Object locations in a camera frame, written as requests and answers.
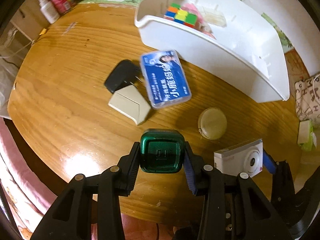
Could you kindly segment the white lace cloth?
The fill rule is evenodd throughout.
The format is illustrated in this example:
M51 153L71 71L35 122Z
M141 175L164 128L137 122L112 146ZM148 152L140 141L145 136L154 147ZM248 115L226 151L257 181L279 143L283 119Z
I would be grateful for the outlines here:
M17 64L8 61L8 56L3 53L9 48L15 38L17 29L15 27L8 31L7 40L1 44L1 117L11 120L8 113L8 102L14 81L18 72Z

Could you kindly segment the black power adapter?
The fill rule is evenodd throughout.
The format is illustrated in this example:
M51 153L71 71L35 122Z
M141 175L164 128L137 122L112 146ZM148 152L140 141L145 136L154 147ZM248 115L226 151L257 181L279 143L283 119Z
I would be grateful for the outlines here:
M111 93L120 90L126 86L133 85L136 80L139 80L141 69L131 60L120 61L110 72L104 82L104 86Z

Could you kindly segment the blue floss pick box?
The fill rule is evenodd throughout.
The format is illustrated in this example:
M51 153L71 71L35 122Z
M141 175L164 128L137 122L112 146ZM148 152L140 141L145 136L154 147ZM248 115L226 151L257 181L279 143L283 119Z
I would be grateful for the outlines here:
M154 109L187 102L191 91L175 50L158 50L140 57L148 98Z

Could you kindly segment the clear small plastic box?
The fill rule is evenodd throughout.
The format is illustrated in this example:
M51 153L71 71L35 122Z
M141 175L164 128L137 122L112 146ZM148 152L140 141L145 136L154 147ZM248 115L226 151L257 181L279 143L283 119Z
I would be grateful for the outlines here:
M204 11L204 20L208 23L217 25L219 27L226 27L227 26L227 21L222 12L219 11Z

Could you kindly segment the green square box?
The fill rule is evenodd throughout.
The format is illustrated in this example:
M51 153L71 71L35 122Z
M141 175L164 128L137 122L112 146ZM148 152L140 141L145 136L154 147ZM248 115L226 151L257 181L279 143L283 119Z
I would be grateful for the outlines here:
M177 173L184 160L185 138L173 129L147 129L140 139L140 167L146 173Z

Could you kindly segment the pink white small object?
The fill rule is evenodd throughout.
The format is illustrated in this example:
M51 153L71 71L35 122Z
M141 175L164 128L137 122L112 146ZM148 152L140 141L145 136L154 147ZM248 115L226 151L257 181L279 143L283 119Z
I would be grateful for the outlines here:
M211 27L204 20L197 7L193 3L185 3L183 6L189 13L197 16L196 29L215 39Z

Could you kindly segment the white spray bottle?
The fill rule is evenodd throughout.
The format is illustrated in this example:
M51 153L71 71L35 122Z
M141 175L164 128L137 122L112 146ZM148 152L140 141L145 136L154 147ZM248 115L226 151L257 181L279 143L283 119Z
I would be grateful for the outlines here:
M50 0L39 0L40 11L50 24L55 23L60 15Z

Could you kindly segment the colourful rubik's cube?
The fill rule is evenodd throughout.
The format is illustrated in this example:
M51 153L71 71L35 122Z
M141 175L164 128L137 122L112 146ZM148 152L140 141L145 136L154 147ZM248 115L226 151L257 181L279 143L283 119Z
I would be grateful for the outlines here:
M189 13L184 7L176 3L171 3L171 5L169 5L163 18L193 29L196 28L197 16Z

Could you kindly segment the round beige zip case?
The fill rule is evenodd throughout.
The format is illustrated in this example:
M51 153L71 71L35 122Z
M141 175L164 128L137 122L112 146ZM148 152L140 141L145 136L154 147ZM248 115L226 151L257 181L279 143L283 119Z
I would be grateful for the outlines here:
M216 107L205 109L198 118L200 135L208 140L220 139L227 129L227 118L223 111Z

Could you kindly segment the white plastic storage bin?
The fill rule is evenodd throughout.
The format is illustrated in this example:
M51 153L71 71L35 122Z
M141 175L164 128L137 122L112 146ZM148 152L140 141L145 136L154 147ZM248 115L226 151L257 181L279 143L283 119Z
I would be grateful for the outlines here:
M220 12L225 27L212 35L164 18L172 3L191 3L204 13ZM226 81L258 103L286 101L289 77L279 36L262 16L239 0L142 0L135 25L142 42L179 57Z

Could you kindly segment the green tissue pack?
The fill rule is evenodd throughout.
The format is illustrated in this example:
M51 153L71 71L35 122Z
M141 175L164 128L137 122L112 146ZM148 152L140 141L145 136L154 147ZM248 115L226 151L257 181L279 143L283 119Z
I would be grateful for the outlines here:
M317 138L310 120L304 120L299 123L297 144L305 152L310 152L313 148L317 148Z

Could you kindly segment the printed canvas tote bag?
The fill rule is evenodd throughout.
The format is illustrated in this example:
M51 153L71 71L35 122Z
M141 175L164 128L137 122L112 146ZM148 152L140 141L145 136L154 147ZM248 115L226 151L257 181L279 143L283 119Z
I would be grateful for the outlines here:
M319 127L319 73L295 83L296 114L300 121L311 120Z

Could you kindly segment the pink cushion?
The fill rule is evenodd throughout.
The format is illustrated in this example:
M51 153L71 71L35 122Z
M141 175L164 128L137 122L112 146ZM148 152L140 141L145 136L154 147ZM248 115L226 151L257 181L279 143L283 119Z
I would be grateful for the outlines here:
M29 168L1 119L1 186L18 232L30 239L56 195Z

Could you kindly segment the yellow small scrap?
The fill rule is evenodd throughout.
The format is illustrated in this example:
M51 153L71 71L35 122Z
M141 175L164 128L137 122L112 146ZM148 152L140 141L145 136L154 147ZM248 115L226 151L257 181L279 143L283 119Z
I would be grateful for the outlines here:
M47 31L48 31L48 29L44 28L44 29L39 33L39 36L44 35Z

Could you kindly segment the white compact camera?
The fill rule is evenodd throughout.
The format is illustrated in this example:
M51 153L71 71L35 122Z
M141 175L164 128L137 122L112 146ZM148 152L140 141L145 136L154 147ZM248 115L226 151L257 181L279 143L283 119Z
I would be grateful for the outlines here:
M263 170L263 141L250 140L214 152L214 167L223 174L237 176L241 172L250 177Z

